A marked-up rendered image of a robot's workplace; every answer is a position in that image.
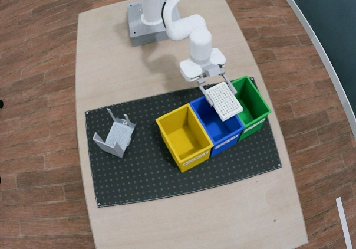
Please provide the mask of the blue bin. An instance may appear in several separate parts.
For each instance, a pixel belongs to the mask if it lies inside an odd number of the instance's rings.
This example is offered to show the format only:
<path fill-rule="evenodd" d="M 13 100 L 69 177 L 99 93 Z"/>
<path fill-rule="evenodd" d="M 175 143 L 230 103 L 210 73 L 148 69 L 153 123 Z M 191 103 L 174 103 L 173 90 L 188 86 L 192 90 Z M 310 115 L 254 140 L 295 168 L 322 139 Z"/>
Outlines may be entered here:
<path fill-rule="evenodd" d="M 210 157 L 234 145 L 245 128 L 237 115 L 222 121 L 218 112 L 202 96 L 189 103 L 205 132 L 213 143 Z"/>

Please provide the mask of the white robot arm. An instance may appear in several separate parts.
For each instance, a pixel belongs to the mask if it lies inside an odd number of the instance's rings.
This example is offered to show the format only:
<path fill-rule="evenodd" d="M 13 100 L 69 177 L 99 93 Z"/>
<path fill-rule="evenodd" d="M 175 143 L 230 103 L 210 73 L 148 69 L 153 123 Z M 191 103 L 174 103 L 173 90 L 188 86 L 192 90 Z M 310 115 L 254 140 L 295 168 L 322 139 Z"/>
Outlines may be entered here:
<path fill-rule="evenodd" d="M 172 11 L 180 0 L 165 0 L 161 10 L 161 0 L 141 0 L 143 13 L 141 21 L 148 26 L 163 22 L 166 32 L 172 41 L 181 41 L 190 37 L 190 58 L 200 64 L 209 77 L 221 73 L 222 64 L 211 62 L 212 35 L 205 20 L 200 15 L 192 15 L 178 21 L 172 21 Z"/>

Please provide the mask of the green open bin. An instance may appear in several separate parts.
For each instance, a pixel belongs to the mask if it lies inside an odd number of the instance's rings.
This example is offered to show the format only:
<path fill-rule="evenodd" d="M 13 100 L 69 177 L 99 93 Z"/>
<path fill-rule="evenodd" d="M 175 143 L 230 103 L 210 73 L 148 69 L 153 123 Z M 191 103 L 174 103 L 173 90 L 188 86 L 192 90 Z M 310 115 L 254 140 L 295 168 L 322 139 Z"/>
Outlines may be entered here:
<path fill-rule="evenodd" d="M 239 135 L 239 142 L 259 130 L 272 111 L 247 75 L 231 83 L 238 92 L 235 97 L 243 108 L 237 114 L 245 127 Z"/>

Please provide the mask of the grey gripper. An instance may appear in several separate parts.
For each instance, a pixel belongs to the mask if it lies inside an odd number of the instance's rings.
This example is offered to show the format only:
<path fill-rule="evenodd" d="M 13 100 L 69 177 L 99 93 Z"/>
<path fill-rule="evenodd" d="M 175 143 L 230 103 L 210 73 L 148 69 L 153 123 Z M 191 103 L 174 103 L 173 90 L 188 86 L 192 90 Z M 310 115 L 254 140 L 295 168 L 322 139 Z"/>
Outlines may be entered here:
<path fill-rule="evenodd" d="M 214 48 L 214 51 L 212 51 L 212 53 L 211 53 L 210 60 L 213 64 L 216 64 L 216 65 L 222 64 L 223 67 L 225 66 L 226 58 L 218 48 Z M 205 73 L 205 70 L 201 68 L 200 64 L 194 63 L 191 60 L 191 58 L 189 58 L 189 59 L 184 60 L 180 63 L 180 71 L 187 81 L 194 81 L 198 78 L 201 78 L 197 81 L 198 86 L 200 87 L 201 91 L 205 95 L 205 98 L 207 99 L 209 104 L 211 106 L 214 106 L 215 102 L 212 100 L 211 96 L 209 94 L 207 94 L 207 92 L 205 91 L 205 89 L 202 86 L 202 84 L 204 84 L 206 82 L 206 80 L 204 78 L 207 77 L 207 75 Z M 234 95 L 237 94 L 236 89 L 234 88 L 233 84 L 230 82 L 230 80 L 227 78 L 227 76 L 225 74 L 226 73 L 225 69 L 224 68 L 221 69 L 221 72 L 222 73 L 220 73 L 219 75 L 220 76 L 222 75 L 224 77 L 224 79 L 227 81 L 228 87 L 230 88 L 232 93 Z"/>

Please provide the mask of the yellow open bin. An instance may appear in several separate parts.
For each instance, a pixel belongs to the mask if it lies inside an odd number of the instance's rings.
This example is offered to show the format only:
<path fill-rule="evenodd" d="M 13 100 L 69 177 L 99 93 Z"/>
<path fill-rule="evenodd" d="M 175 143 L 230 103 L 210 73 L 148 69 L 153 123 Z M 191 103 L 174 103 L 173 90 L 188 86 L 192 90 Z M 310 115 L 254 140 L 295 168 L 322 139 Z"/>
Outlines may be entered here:
<path fill-rule="evenodd" d="M 209 158 L 214 145 L 189 104 L 165 114 L 156 122 L 181 172 Z"/>

